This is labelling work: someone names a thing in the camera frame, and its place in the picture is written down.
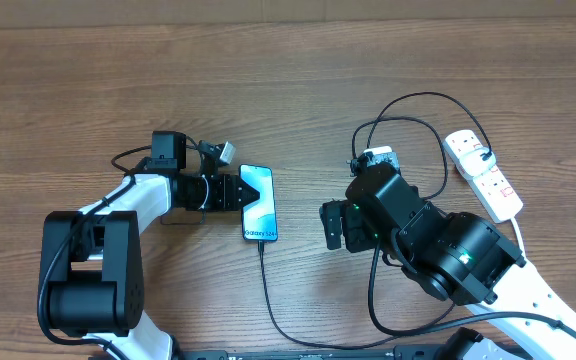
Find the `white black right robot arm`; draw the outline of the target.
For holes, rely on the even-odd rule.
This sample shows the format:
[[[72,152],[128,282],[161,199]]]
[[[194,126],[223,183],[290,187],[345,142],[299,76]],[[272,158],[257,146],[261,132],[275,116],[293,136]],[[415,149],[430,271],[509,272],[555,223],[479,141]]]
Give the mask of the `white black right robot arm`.
[[[427,294],[472,313],[419,334],[488,321],[535,359],[576,359],[576,313],[491,222],[442,214],[404,180],[389,147],[364,151],[350,168],[344,199],[319,210],[328,248],[393,257]]]

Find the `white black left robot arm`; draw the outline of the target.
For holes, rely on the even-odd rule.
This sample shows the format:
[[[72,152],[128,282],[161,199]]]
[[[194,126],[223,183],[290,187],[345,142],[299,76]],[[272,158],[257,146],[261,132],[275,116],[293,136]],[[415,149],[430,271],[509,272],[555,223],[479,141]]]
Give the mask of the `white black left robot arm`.
[[[174,208],[243,211],[268,193],[243,174],[220,173],[235,152],[229,142],[155,131],[145,149],[108,195],[44,221],[37,318],[53,343],[96,345],[112,359],[183,358],[144,309],[141,234]]]

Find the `blue Samsung smartphone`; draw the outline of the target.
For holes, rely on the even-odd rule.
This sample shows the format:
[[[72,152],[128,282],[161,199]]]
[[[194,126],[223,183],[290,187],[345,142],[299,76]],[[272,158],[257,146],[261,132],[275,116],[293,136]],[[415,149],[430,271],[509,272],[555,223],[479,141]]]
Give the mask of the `blue Samsung smartphone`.
[[[272,170],[264,166],[242,164],[239,176],[259,193],[257,200],[242,209],[243,238],[249,241],[277,241],[279,234]]]

